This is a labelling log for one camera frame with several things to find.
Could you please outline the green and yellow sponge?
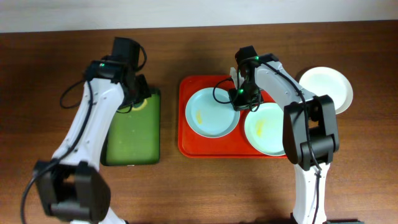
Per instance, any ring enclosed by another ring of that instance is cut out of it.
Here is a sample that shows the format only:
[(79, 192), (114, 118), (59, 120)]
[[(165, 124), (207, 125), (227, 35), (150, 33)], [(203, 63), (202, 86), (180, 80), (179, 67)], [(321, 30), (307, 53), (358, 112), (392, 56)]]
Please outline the green and yellow sponge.
[(144, 108), (147, 106), (147, 104), (148, 104), (148, 100), (147, 100), (147, 99), (144, 99), (142, 102), (133, 104), (132, 110), (133, 110), (133, 111), (142, 110), (142, 109), (144, 109)]

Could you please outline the light blue plate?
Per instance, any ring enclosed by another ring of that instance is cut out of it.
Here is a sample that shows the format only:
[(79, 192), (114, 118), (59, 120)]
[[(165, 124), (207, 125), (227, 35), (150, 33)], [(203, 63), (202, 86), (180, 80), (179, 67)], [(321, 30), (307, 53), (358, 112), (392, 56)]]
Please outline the light blue plate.
[(221, 138), (228, 135), (239, 123), (240, 112), (235, 111), (229, 101), (229, 94), (220, 88), (204, 88), (194, 93), (187, 101), (185, 118), (189, 127), (206, 138)]

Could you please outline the white plate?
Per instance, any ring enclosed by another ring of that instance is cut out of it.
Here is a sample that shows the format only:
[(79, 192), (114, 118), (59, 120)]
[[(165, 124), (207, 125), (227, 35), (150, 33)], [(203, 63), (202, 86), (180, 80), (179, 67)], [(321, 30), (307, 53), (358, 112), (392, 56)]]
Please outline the white plate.
[(301, 76), (299, 83), (317, 96), (330, 96), (336, 114), (346, 111), (352, 104), (354, 94), (351, 83), (341, 72), (333, 68), (311, 68)]

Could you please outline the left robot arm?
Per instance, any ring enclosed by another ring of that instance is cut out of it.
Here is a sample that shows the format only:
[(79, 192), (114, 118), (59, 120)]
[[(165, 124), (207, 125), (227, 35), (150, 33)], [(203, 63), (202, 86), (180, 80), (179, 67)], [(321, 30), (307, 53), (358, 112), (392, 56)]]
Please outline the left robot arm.
[(36, 186), (46, 215), (70, 223), (124, 223), (110, 207), (111, 191), (99, 173), (103, 144), (118, 110), (132, 110), (151, 96), (138, 72), (146, 52), (135, 40), (117, 37), (112, 52), (83, 73), (84, 92), (72, 125), (50, 161), (37, 161), (22, 195), (20, 216)]

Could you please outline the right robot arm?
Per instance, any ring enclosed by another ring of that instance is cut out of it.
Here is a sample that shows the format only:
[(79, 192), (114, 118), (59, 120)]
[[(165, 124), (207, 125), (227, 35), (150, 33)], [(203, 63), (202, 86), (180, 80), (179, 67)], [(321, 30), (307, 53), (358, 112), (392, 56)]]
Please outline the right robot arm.
[(340, 146), (332, 98), (299, 85), (274, 54), (258, 55), (250, 45), (240, 48), (234, 58), (235, 87), (229, 91), (233, 109), (255, 111), (263, 103), (264, 90), (283, 112), (282, 144), (295, 171), (292, 220), (326, 223), (326, 177)]

